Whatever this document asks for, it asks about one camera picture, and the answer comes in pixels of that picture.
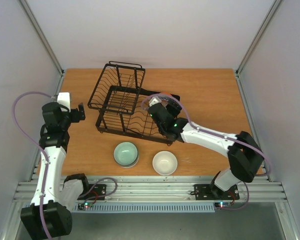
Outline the white bowl with orange outside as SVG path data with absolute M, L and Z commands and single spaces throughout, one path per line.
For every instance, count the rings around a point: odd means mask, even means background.
M 170 97 L 172 97 L 172 95 L 169 93 L 161 92 L 159 97 L 160 98 L 170 98 Z

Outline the plain white bowl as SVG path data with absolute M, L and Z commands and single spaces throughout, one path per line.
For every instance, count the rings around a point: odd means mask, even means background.
M 152 166 L 159 175 L 169 176 L 176 171 L 178 160 L 173 153 L 169 151 L 160 151 L 153 157 Z

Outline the black wire dish rack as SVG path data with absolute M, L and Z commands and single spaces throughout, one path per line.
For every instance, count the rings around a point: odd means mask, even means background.
M 88 101 L 99 116 L 95 126 L 100 133 L 137 138 L 170 146 L 173 142 L 159 133 L 153 119 L 141 107 L 154 94 L 142 87 L 146 70 L 140 64 L 109 61 L 96 82 Z

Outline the red patterned bowl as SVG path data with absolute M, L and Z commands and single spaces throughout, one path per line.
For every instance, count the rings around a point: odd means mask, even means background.
M 175 100 L 172 99 L 171 95 L 165 95 L 164 94 L 164 95 L 159 95 L 158 97 L 161 100 L 161 104 L 164 107 L 167 107 L 168 105 L 173 106 L 176 103 Z

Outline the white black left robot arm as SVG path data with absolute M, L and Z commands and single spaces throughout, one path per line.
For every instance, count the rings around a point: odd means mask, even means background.
M 85 120 L 82 103 L 69 108 L 58 102 L 42 107 L 44 124 L 40 129 L 39 149 L 41 164 L 36 191 L 28 207 L 21 210 L 21 221 L 33 240 L 47 240 L 69 235 L 72 210 L 77 199 L 86 199 L 91 193 L 87 177 L 77 173 L 61 182 L 72 123 Z

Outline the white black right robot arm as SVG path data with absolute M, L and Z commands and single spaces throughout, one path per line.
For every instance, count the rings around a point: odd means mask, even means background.
M 159 133 L 168 140 L 195 144 L 215 151 L 228 159 L 229 168 L 218 172 L 208 187 L 214 200 L 224 197 L 239 182 L 251 183 L 264 161 L 261 149 L 245 131 L 230 134 L 200 126 L 187 118 L 178 117 L 180 105 L 169 100 L 164 103 L 152 97 L 147 108 Z

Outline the left green led board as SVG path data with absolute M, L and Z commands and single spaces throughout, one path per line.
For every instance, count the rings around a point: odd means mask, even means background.
M 79 204 L 77 205 L 77 210 L 79 210 L 79 211 L 85 211 L 85 210 L 87 210 L 87 209 L 92 208 L 93 205 L 94 205 L 94 204 L 93 204 L 92 202 L 79 203 Z

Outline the green led board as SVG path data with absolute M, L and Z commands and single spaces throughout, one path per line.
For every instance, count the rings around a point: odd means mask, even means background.
M 222 209 L 222 208 L 229 208 L 233 205 L 232 202 L 225 202 L 225 201 L 220 201 L 220 202 L 215 202 L 214 207 L 217 209 Z
M 77 205 L 77 210 L 79 210 L 79 211 L 85 211 L 85 210 L 87 210 L 87 209 L 92 208 L 93 205 L 94 205 L 94 204 L 93 204 L 92 202 L 79 203 L 79 204 Z

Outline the right green led board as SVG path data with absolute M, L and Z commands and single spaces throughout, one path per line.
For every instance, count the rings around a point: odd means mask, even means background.
M 222 209 L 222 208 L 229 208 L 233 205 L 232 202 L 225 202 L 225 201 L 220 201 L 220 202 L 215 202 L 214 207 L 217 209 Z

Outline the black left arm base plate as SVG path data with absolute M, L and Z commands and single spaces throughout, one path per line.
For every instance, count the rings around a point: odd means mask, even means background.
M 78 200 L 86 200 L 88 198 L 92 198 L 92 200 L 94 201 L 97 197 L 97 201 L 103 201 L 105 199 L 105 197 L 103 195 L 105 195 L 107 193 L 107 185 L 106 184 L 97 184 L 92 190 L 91 192 L 89 192 L 87 195 L 85 195 L 84 197 L 79 197 Z

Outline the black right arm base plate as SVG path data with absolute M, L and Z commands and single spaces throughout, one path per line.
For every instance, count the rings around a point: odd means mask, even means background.
M 229 190 L 222 191 L 210 184 L 195 184 L 190 195 L 195 196 L 196 200 L 239 200 L 239 190 L 237 185 L 233 185 Z

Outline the aluminium front frame rails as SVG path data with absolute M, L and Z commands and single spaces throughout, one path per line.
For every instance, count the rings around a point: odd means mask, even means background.
M 190 195 L 195 184 L 208 184 L 211 176 L 114 176 L 118 187 L 105 198 L 108 202 L 136 203 L 186 203 L 194 202 Z M 253 182 L 237 184 L 239 200 L 243 203 L 249 193 L 250 203 L 286 203 L 287 197 L 280 182 L 270 182 L 267 177 L 256 177 Z

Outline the aluminium left frame post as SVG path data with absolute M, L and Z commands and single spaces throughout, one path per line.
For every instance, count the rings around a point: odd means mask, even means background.
M 48 42 L 48 39 L 46 38 L 37 18 L 35 17 L 29 3 L 27 0 L 18 0 L 17 1 L 22 10 L 24 11 L 27 19 L 29 20 L 31 26 L 33 27 L 36 35 L 38 36 L 39 40 L 43 44 L 43 47 L 45 48 L 48 56 L 52 60 L 52 63 L 54 64 L 56 70 L 59 72 L 59 74 L 62 76 L 64 74 L 64 69 L 62 68 L 58 58 L 56 57 L 51 45 Z

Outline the aluminium frame post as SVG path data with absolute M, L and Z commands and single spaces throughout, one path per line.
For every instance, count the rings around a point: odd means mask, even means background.
M 266 33 L 266 30 L 268 29 L 269 25 L 271 24 L 273 18 L 275 17 L 278 9 L 280 8 L 283 2 L 284 2 L 283 0 L 274 0 L 273 3 L 271 4 L 268 12 L 266 13 L 263 21 L 261 22 L 260 27 L 258 28 L 254 38 L 252 39 L 251 44 L 249 45 L 247 51 L 245 52 L 242 61 L 240 62 L 238 68 L 234 71 L 236 77 L 240 77 L 241 72 L 244 70 L 244 67 L 248 63 L 249 59 L 254 53 L 263 35 Z
M 46 38 L 37 18 L 35 17 L 29 3 L 27 0 L 18 0 L 17 1 L 22 10 L 24 11 L 27 19 L 29 20 L 31 26 L 33 27 L 36 35 L 38 36 L 39 40 L 43 44 L 43 47 L 45 48 L 48 56 L 52 60 L 52 63 L 54 64 L 56 70 L 59 72 L 59 74 L 62 76 L 64 74 L 64 69 L 62 68 L 58 58 L 56 57 L 51 45 L 48 42 L 48 39 Z

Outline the aluminium right frame post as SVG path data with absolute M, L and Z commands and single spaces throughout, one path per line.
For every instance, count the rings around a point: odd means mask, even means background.
M 247 51 L 245 52 L 242 61 L 240 62 L 238 68 L 234 71 L 236 77 L 240 77 L 241 72 L 244 70 L 244 67 L 248 63 L 249 59 L 254 53 L 263 35 L 266 33 L 266 30 L 268 29 L 269 25 L 271 24 L 273 18 L 275 17 L 278 9 L 280 8 L 283 2 L 284 2 L 283 0 L 274 0 L 273 3 L 271 4 L 268 12 L 266 13 L 263 21 L 261 22 L 260 27 L 258 28 L 254 38 L 252 39 L 251 44 L 249 45 Z

